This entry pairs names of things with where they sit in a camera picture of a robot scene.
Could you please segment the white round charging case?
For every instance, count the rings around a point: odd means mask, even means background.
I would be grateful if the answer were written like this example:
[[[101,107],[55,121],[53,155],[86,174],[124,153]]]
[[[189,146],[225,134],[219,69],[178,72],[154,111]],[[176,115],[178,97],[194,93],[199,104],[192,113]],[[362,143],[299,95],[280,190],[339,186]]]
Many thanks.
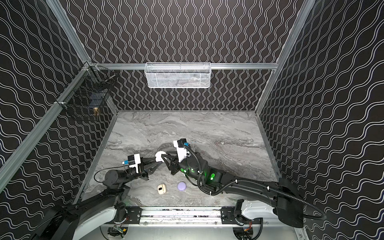
[[[162,162],[162,163],[164,163],[165,161],[164,161],[164,159],[163,159],[163,155],[166,155],[167,153],[166,152],[164,152],[164,151],[159,151],[159,152],[157,152],[156,154],[155,154],[155,160],[156,160],[156,162]]]

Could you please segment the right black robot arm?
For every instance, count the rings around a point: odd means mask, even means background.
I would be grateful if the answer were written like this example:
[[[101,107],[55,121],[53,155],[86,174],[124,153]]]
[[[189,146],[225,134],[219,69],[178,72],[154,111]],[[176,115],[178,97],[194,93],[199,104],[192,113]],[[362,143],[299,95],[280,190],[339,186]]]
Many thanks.
[[[182,161],[174,153],[158,152],[156,160],[164,162],[172,175],[184,174],[204,194],[217,196],[223,193],[242,197],[238,202],[242,208],[246,201],[260,201],[271,206],[272,213],[280,222],[294,228],[302,228],[304,220],[324,221],[326,213],[315,205],[306,202],[297,188],[288,180],[262,182],[241,178],[224,170],[210,167],[198,153],[188,155]]]

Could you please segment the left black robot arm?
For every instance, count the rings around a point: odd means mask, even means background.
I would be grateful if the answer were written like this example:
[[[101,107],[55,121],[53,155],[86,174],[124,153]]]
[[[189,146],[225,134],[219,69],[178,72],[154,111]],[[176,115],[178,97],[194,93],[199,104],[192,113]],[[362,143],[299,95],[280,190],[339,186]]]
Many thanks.
[[[102,182],[106,189],[100,194],[77,204],[50,208],[29,238],[77,240],[105,223],[121,225],[132,220],[133,213],[123,202],[130,191],[127,183],[139,178],[148,180],[162,161],[140,158],[136,164],[132,156],[129,159],[132,166],[107,169]]]

